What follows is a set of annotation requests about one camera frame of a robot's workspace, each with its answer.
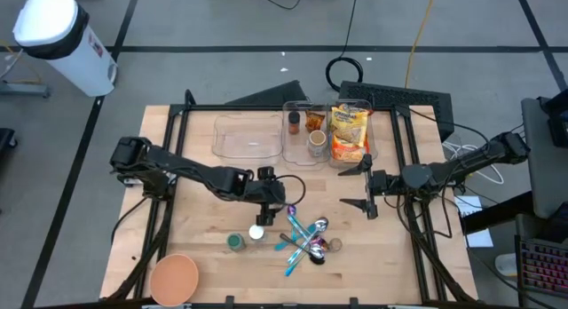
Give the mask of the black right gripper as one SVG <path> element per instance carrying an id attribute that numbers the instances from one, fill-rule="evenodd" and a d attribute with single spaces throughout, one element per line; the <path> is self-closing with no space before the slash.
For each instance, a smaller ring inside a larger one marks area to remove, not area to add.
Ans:
<path id="1" fill-rule="evenodd" d="M 398 176 L 389 175 L 385 170 L 372 170 L 372 165 L 371 154 L 364 154 L 361 161 L 355 167 L 338 173 L 339 176 L 365 174 L 367 199 L 342 198 L 340 202 L 366 212 L 368 219 L 378 217 L 375 197 L 379 195 L 396 194 L 398 186 Z"/>

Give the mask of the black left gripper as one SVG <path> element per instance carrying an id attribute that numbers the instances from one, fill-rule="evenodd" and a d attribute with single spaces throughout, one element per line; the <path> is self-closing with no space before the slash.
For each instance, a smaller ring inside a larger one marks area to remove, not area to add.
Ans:
<path id="1" fill-rule="evenodd" d="M 279 180 L 253 180 L 249 181 L 245 188 L 243 201 L 258 204 L 261 208 L 256 217 L 259 226 L 264 225 L 264 217 L 276 214 L 285 207 L 285 187 Z M 268 226 L 273 226 L 274 215 L 268 217 Z"/>

